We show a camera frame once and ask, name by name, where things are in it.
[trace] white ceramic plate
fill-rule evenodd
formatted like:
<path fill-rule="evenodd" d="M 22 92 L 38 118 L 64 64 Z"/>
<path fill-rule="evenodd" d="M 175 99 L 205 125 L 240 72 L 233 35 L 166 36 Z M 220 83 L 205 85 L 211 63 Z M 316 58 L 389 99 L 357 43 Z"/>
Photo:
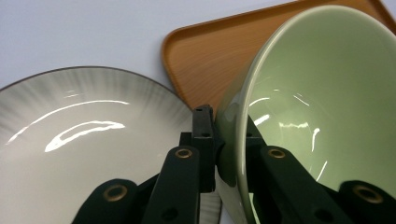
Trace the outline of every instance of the white ceramic plate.
<path fill-rule="evenodd" d="M 191 111 L 150 79 L 75 67 L 0 91 L 0 223 L 70 223 L 100 184 L 141 184 L 191 130 Z M 201 218 L 219 220 L 203 195 Z"/>
<path fill-rule="evenodd" d="M 273 34 L 218 111 L 228 144 L 220 156 L 220 196 L 232 215 L 241 214 L 236 222 L 254 220 L 248 116 L 268 145 L 290 150 L 319 183 L 338 189 L 359 179 L 396 196 L 395 114 L 395 35 L 352 8 L 309 9 Z"/>

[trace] black bracket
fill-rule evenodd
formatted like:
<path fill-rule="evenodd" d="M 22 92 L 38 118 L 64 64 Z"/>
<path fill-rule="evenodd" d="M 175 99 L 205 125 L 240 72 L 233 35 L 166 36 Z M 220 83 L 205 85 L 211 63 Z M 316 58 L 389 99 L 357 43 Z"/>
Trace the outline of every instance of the black bracket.
<path fill-rule="evenodd" d="M 198 223 L 200 193 L 216 187 L 223 144 L 212 108 L 195 108 L 192 132 L 180 135 L 158 175 L 139 186 L 107 181 L 73 223 Z M 384 190 L 362 181 L 345 182 L 338 192 L 321 186 L 285 148 L 267 146 L 251 119 L 246 148 L 247 183 L 261 223 L 396 223 L 396 201 Z"/>

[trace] white plate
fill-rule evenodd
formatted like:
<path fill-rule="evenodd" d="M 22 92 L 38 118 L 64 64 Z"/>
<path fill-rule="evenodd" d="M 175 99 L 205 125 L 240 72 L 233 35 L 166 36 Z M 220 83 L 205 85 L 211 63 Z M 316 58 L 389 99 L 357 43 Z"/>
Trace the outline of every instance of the white plate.
<path fill-rule="evenodd" d="M 11 85 L 0 91 L 0 115 L 0 223 L 70 223 L 107 180 L 141 184 L 158 174 L 191 130 L 191 111 L 172 92 L 105 67 Z M 216 222 L 219 197 L 202 204 L 201 217 Z"/>

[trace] light green bowl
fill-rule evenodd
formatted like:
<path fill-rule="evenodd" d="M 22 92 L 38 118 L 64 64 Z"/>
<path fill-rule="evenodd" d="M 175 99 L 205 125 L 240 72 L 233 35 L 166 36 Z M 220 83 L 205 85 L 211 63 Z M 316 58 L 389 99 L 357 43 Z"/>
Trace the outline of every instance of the light green bowl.
<path fill-rule="evenodd" d="M 396 37 L 348 7 L 309 9 L 281 26 L 225 94 L 218 189 L 235 223 L 254 222 L 245 136 L 290 150 L 321 184 L 359 179 L 396 196 Z"/>

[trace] screw hole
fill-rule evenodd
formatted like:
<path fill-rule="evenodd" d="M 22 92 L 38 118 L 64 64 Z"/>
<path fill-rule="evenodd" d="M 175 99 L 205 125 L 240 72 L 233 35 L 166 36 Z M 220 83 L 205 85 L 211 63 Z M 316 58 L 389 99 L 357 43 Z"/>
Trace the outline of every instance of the screw hole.
<path fill-rule="evenodd" d="M 323 222 L 333 222 L 332 214 L 324 209 L 319 209 L 315 212 L 315 217 Z"/>
<path fill-rule="evenodd" d="M 384 199 L 376 191 L 367 188 L 363 185 L 357 185 L 353 188 L 353 192 L 361 197 L 364 201 L 368 203 L 382 203 Z"/>
<path fill-rule="evenodd" d="M 176 208 L 168 208 L 162 213 L 162 219 L 164 221 L 172 221 L 178 216 L 178 211 Z"/>
<path fill-rule="evenodd" d="M 283 151 L 281 151 L 279 149 L 275 149 L 275 148 L 270 149 L 268 151 L 268 154 L 270 156 L 274 157 L 274 158 L 277 158 L 277 159 L 281 159 L 281 158 L 284 158 L 286 156 L 286 154 Z"/>
<path fill-rule="evenodd" d="M 178 151 L 176 151 L 176 156 L 181 158 L 181 159 L 187 159 L 192 155 L 192 152 L 188 149 L 179 149 Z"/>
<path fill-rule="evenodd" d="M 127 192 L 128 189 L 123 185 L 112 185 L 105 190 L 103 197 L 106 201 L 112 203 L 121 200 Z"/>

